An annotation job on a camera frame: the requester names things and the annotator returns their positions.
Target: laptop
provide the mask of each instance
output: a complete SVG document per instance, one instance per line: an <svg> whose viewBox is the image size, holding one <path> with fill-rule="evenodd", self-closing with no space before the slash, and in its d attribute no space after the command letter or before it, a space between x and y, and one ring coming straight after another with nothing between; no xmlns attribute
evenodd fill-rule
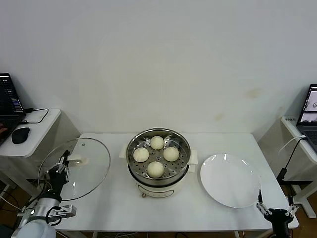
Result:
<svg viewBox="0 0 317 238"><path fill-rule="evenodd" d="M10 74L0 73L0 145L11 135L25 115Z"/></svg>
<svg viewBox="0 0 317 238"><path fill-rule="evenodd" d="M296 126L317 151L317 84L310 85Z"/></svg>

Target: white cable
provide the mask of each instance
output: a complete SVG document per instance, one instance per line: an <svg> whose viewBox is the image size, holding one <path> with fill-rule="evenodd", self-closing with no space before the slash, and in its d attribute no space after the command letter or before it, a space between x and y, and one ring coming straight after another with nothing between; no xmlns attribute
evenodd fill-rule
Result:
<svg viewBox="0 0 317 238"><path fill-rule="evenodd" d="M279 151L278 151L278 154L281 153L282 149L284 149L291 141L297 139L297 138L305 138L306 136L304 135L300 135L300 136L296 136L294 137L293 139L289 140Z"/></svg>
<svg viewBox="0 0 317 238"><path fill-rule="evenodd" d="M9 203L9 202L8 202L7 200L5 200L3 197L0 196L0 198L2 198L4 201L6 201L8 204L10 204L12 207L15 207L16 209L22 211L22 209L20 209L20 208L14 206L13 204Z"/></svg>

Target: wall stain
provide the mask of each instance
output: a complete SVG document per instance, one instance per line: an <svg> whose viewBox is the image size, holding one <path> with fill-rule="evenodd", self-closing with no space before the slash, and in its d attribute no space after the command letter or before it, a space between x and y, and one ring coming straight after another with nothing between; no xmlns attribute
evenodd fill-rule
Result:
<svg viewBox="0 0 317 238"><path fill-rule="evenodd" d="M224 118L224 113L219 113L214 117L215 121L221 121Z"/></svg>
<svg viewBox="0 0 317 238"><path fill-rule="evenodd" d="M261 88L254 88L252 90L247 91L244 95L248 98L255 99L258 98L262 93Z"/></svg>

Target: table leg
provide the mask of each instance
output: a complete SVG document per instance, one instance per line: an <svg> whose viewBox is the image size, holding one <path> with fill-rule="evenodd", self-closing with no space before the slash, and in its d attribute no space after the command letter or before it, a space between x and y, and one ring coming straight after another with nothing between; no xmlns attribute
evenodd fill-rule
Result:
<svg viewBox="0 0 317 238"><path fill-rule="evenodd" d="M16 188L16 184L7 176L5 176L1 171L0 171L0 180L4 182L6 185L9 185L10 187L12 187L13 189Z"/></svg>
<svg viewBox="0 0 317 238"><path fill-rule="evenodd" d="M94 232L92 238L97 238L97 237L98 237L98 232Z"/></svg>
<svg viewBox="0 0 317 238"><path fill-rule="evenodd" d="M234 231L234 237L235 237L235 238L240 238L238 231Z"/></svg>
<svg viewBox="0 0 317 238"><path fill-rule="evenodd" d="M254 231L254 232L248 232L249 236L246 236L245 238L267 238L270 234L272 234L272 230L267 231Z"/></svg>
<svg viewBox="0 0 317 238"><path fill-rule="evenodd" d="M65 236L68 236L69 238L87 238L87 236L85 236L81 232L72 232L72 231L58 231L58 232L64 234Z"/></svg>
<svg viewBox="0 0 317 238"><path fill-rule="evenodd" d="M309 218L316 218L316 213L309 204L307 198L317 191L317 180L313 181L303 190L301 190L298 185L292 185L292 187L296 192L296 196L294 196L294 203L301 204Z"/></svg>
<svg viewBox="0 0 317 238"><path fill-rule="evenodd" d="M11 179L29 195L37 196L39 194L39 191L35 187L33 187L26 179L13 174L10 170L3 170L2 173L4 173L9 179Z"/></svg>

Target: black mouse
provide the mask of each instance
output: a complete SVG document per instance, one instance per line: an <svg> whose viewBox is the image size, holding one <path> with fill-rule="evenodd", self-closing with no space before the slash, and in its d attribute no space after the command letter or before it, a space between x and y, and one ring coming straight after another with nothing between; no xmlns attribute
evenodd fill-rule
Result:
<svg viewBox="0 0 317 238"><path fill-rule="evenodd" d="M24 141L26 141L26 139L28 138L30 132L30 128L29 127L24 127L24 128L20 128L18 130L15 130L12 133L12 142L14 144L21 144Z"/></svg>

